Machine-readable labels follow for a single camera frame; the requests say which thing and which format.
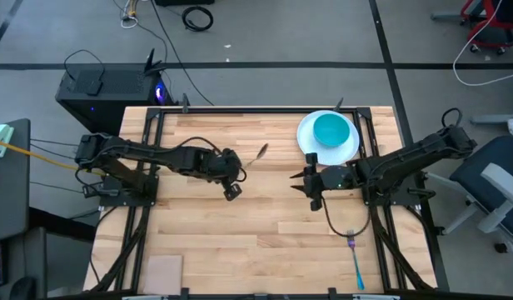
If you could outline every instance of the spoon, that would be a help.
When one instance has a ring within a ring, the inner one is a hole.
[[[260,151],[256,155],[255,159],[248,162],[244,167],[247,168],[247,167],[251,166],[255,161],[261,159],[264,156],[264,154],[266,154],[267,146],[269,146],[269,144],[265,143],[264,146],[262,146],[262,148],[260,148]]]

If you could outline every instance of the gray chair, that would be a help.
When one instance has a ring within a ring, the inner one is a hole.
[[[498,231],[503,241],[496,244],[500,253],[513,252],[513,137],[497,137],[467,158],[450,178],[426,173],[445,186],[464,193],[464,210],[441,234],[453,232],[465,220],[482,211],[486,216],[478,224],[484,233]]]

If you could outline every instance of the cardboard piece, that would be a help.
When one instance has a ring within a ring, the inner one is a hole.
[[[145,279],[147,295],[181,295],[182,255],[150,256]]]

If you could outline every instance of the yellow cable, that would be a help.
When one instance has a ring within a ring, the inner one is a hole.
[[[41,160],[43,160],[44,162],[47,162],[47,163],[52,163],[52,164],[54,164],[54,165],[56,165],[56,166],[59,166],[59,167],[61,167],[61,168],[66,168],[66,169],[70,169],[70,170],[77,170],[77,169],[78,169],[78,167],[70,166],[70,165],[67,165],[66,163],[61,163],[61,162],[54,161],[54,160],[49,159],[49,158],[47,158],[47,157],[44,157],[44,156],[42,156],[42,155],[40,155],[40,154],[38,154],[38,153],[30,152],[30,151],[27,151],[27,150],[25,150],[25,149],[23,149],[23,148],[13,146],[13,145],[11,145],[11,144],[7,144],[7,143],[5,143],[5,142],[1,142],[1,141],[0,141],[0,145],[1,145],[1,146],[4,146],[4,147],[6,147],[6,148],[9,148],[9,149],[11,149],[11,150],[13,150],[13,151],[15,151],[15,152],[23,153],[23,154],[25,154],[25,155],[28,155],[28,156],[32,156],[32,157],[35,157],[35,158],[41,159]],[[105,176],[105,174],[103,174],[103,173],[101,173],[101,172],[92,172],[92,173],[93,173],[93,174],[97,174],[97,175],[99,175],[99,176]]]

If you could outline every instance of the computer tower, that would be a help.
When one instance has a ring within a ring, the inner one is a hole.
[[[119,135],[126,107],[174,104],[152,55],[146,64],[68,66],[55,98],[91,133]]]

